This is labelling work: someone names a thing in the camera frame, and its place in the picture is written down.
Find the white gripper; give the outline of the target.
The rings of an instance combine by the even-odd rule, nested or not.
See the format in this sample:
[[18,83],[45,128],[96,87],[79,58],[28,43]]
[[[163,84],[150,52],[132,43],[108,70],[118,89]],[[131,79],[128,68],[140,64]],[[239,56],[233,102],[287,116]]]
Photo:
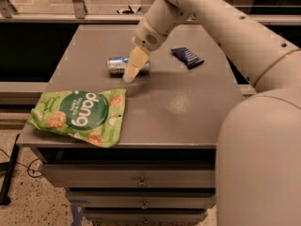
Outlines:
[[123,80],[131,83],[150,58],[150,51],[157,50],[167,38],[164,19],[157,15],[146,14],[136,27],[132,42],[136,46],[128,59]]

